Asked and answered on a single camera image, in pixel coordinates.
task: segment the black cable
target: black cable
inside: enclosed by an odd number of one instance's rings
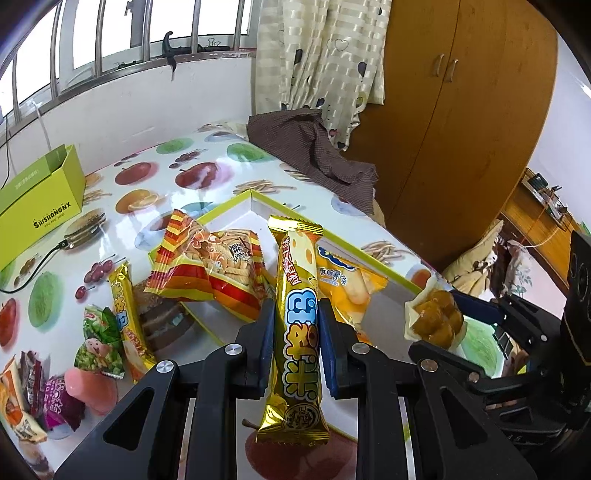
[[[4,121],[6,122],[6,143],[4,144],[4,146],[6,146],[6,165],[8,173],[6,174],[6,180],[4,180],[4,183],[0,187],[0,190],[2,190],[6,186],[6,183],[10,178],[10,158],[8,158],[8,115],[5,117]]]
[[[43,264],[47,261],[47,259],[49,258],[49,256],[53,252],[56,252],[58,250],[62,250],[64,248],[66,248],[67,246],[68,246],[68,240],[62,240],[55,247],[53,247],[51,250],[49,250],[49,252],[47,253],[47,255],[45,257],[43,257],[43,260],[41,260],[39,262],[39,264],[37,265],[37,268],[35,270],[33,270],[33,273],[27,279],[27,281],[23,285],[21,285],[20,287],[18,287],[16,290],[3,290],[3,289],[0,288],[0,291],[2,293],[8,293],[8,294],[12,294],[12,293],[16,293],[18,291],[21,291],[23,288],[25,288],[27,285],[29,285],[29,283],[31,282],[31,280],[35,277],[35,275],[37,275],[37,272],[39,271],[39,269],[43,266]]]

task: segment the curtain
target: curtain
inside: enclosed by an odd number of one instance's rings
[[[263,0],[255,109],[320,108],[337,148],[359,113],[384,103],[382,54],[392,0]]]

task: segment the cable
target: cable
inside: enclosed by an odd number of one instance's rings
[[[52,151],[51,143],[49,142],[49,135],[47,135],[47,129],[45,128],[45,122],[43,122],[43,118],[41,118],[41,112],[39,111],[39,106],[31,100],[33,107],[35,107],[35,111],[37,112],[37,117],[39,118],[39,123],[41,124],[41,128],[43,129],[43,134],[45,135],[45,141],[47,142],[48,151]]]
[[[546,240],[544,240],[542,243],[537,244],[537,245],[528,245],[527,247],[525,245],[521,245],[523,248],[535,248],[535,247],[541,247],[542,245],[544,245],[547,241],[549,241],[554,235],[556,235],[556,232],[560,230],[559,227],[556,227],[556,230],[554,230],[554,232],[552,232],[552,235],[550,235]]]
[[[6,116],[4,121],[6,122],[6,143],[4,144],[4,146],[6,147],[6,165],[8,173],[6,174],[6,180],[4,180],[4,183],[0,187],[0,190],[2,190],[6,186],[6,183],[10,178],[10,158],[8,157],[8,115]]]
[[[21,291],[23,288],[25,288],[27,285],[29,285],[29,283],[31,282],[31,280],[35,277],[35,275],[37,275],[37,272],[39,272],[39,269],[43,266],[43,264],[47,261],[47,259],[49,258],[49,256],[53,252],[56,252],[58,250],[63,250],[64,248],[67,248],[67,246],[68,246],[68,240],[62,240],[55,247],[53,247],[51,250],[49,250],[49,252],[47,253],[47,255],[45,257],[43,257],[43,260],[41,260],[39,262],[39,264],[37,265],[37,268],[35,268],[35,270],[33,270],[33,273],[27,279],[27,281],[23,285],[21,285],[20,287],[18,287],[16,290],[3,290],[3,289],[0,288],[0,291],[2,293],[8,293],[8,294],[12,294],[12,293],[16,293],[18,291]]]

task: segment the snack bag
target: snack bag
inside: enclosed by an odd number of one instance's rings
[[[315,244],[323,230],[313,223],[275,216],[269,218],[269,229],[279,244],[273,388],[256,440],[326,443],[329,430],[320,411],[314,258]]]
[[[21,379],[15,357],[8,362],[2,372],[0,383],[0,413],[21,440],[40,443],[47,440],[47,433],[37,421],[27,413],[22,396]]]
[[[404,337],[425,340],[445,350],[455,350],[466,336],[467,324],[453,295],[442,290],[435,277],[405,304]]]
[[[123,349],[131,371],[131,378],[134,383],[137,383],[156,364],[156,359],[148,350],[144,332],[135,310],[129,262],[124,262],[109,275],[109,283],[113,292],[115,316],[123,339]]]
[[[175,210],[145,291],[177,300],[215,299],[240,319],[252,322],[265,298],[263,268],[255,233],[211,233]]]
[[[21,352],[19,373],[26,410],[33,418],[37,418],[43,412],[45,376],[41,362],[37,360],[34,352]]]
[[[317,246],[318,288],[332,304],[339,322],[348,323],[361,342],[369,343],[361,321],[372,293],[382,290],[388,279]]]
[[[74,366],[122,379],[125,370],[121,358],[121,334],[113,312],[108,308],[101,310],[94,305],[87,306],[82,329],[85,341],[76,352]]]
[[[47,428],[53,430],[67,424],[74,432],[80,426],[86,406],[66,391],[63,375],[51,377],[45,386],[43,413]]]

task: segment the wooden wardrobe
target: wooden wardrobe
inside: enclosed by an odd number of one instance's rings
[[[472,247],[519,182],[553,92],[557,33],[527,0],[396,0],[385,104],[345,157],[377,166],[388,229],[438,269]]]

